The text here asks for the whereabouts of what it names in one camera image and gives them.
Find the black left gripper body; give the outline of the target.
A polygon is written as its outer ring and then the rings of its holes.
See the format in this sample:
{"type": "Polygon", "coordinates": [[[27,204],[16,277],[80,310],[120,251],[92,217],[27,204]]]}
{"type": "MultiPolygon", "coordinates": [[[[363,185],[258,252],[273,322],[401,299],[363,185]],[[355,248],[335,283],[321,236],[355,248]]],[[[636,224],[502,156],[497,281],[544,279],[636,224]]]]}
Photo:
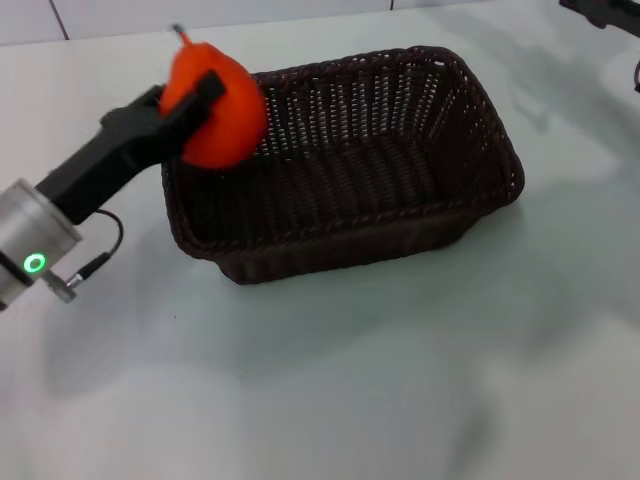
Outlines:
{"type": "Polygon", "coordinates": [[[79,225],[146,168],[172,156],[185,138],[185,109],[164,116],[151,105],[108,112],[88,143],[37,184],[72,224],[79,225]]]}

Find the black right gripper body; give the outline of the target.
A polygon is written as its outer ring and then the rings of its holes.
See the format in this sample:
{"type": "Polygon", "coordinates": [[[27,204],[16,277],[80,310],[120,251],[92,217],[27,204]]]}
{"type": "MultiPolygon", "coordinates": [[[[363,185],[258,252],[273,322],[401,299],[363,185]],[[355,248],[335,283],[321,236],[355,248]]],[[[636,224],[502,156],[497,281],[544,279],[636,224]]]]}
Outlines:
{"type": "Polygon", "coordinates": [[[639,35],[639,2],[632,0],[608,0],[612,24],[626,32],[639,35]]]}

